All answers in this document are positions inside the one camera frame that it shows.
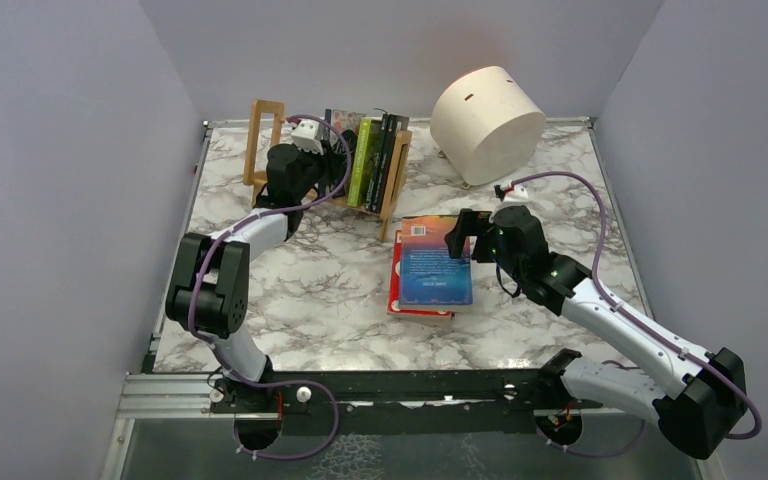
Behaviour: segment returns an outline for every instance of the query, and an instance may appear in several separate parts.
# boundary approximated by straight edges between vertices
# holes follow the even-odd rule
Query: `marble surface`
[[[620,354],[589,331],[535,306],[511,299],[491,265],[473,264],[475,304],[450,327],[430,328],[386,314],[392,235],[400,218],[426,213],[489,210],[498,203],[492,185],[465,189],[431,138],[427,121],[413,121],[407,183],[391,239],[378,241],[376,217],[322,205],[306,212],[296,235],[251,266],[244,326],[280,370],[404,370],[537,367],[560,348],[592,359]],[[190,231],[225,228],[249,211],[251,187],[242,184],[247,130],[217,129],[200,180]],[[260,134],[258,163],[265,162],[268,132]],[[550,126],[534,156],[509,178],[565,170],[599,188],[605,182],[587,129]],[[599,228],[596,202],[566,178],[527,185],[532,211],[543,222],[550,248],[589,265]],[[602,280],[642,310],[626,245],[615,218],[601,262]],[[156,372],[197,372],[218,366],[205,344],[166,320]]]

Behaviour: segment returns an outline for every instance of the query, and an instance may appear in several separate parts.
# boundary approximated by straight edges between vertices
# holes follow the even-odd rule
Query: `wooden frame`
[[[249,136],[246,147],[245,165],[243,168],[243,183],[252,185],[252,205],[263,186],[266,185],[266,172],[255,171],[255,156],[257,155],[257,139],[260,135],[260,119],[264,114],[272,114],[275,119],[272,123],[272,137],[270,146],[276,145],[281,141],[281,126],[284,124],[284,104],[270,100],[255,100],[252,102],[251,119],[249,120]],[[407,168],[405,163],[408,159],[412,134],[410,131],[401,131],[396,134],[396,143],[393,147],[392,160],[390,161],[390,171],[387,172],[387,187],[384,190],[384,201],[381,204],[381,211],[372,213],[366,211],[363,207],[351,207],[346,204],[346,197],[339,197],[328,202],[343,208],[355,210],[367,215],[375,215],[381,219],[380,241],[387,238],[387,229],[390,227],[390,218],[396,209],[396,202],[399,199],[399,193],[405,184],[405,175]],[[309,197],[315,197],[315,192],[311,190]]]

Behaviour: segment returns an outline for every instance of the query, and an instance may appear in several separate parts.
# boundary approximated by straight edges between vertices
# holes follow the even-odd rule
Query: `table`
[[[490,210],[492,185],[467,189],[431,138],[427,120],[412,121],[407,182],[391,233],[408,215]],[[242,184],[247,129],[216,128],[199,182],[189,231],[225,228],[250,210],[251,187]],[[289,141],[285,131],[282,141]],[[260,135],[258,168],[265,164],[269,132]],[[611,210],[600,277],[643,310],[627,247],[584,122],[550,122],[534,156],[510,178],[575,172],[593,182]],[[596,202],[567,178],[526,185],[550,248],[589,265],[599,228]],[[559,349],[593,360],[621,355],[595,335],[523,297],[511,299],[491,265],[473,264],[475,305],[451,327],[434,329],[386,314],[392,238],[377,238],[378,220],[321,205],[305,213],[299,231],[251,265],[244,323],[278,370],[411,370],[539,367]],[[155,372],[203,372],[218,367],[207,346],[177,323],[164,322]]]

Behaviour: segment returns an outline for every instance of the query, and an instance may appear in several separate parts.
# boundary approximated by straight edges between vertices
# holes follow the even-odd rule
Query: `wall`
[[[0,478],[97,478],[202,127],[135,0],[27,3],[0,6]]]
[[[665,0],[596,131],[657,318],[746,362],[728,476],[768,478],[768,2]]]
[[[199,113],[375,107],[430,116],[455,79],[505,66],[549,115],[596,115],[661,0],[142,0]]]

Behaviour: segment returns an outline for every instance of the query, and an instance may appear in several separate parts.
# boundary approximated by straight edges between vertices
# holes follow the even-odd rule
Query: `green book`
[[[361,119],[358,144],[355,148],[352,164],[352,178],[349,184],[349,198],[347,199],[349,206],[359,207],[366,200],[365,194],[369,188],[369,180],[372,178],[372,154],[380,135],[381,120],[366,117]]]

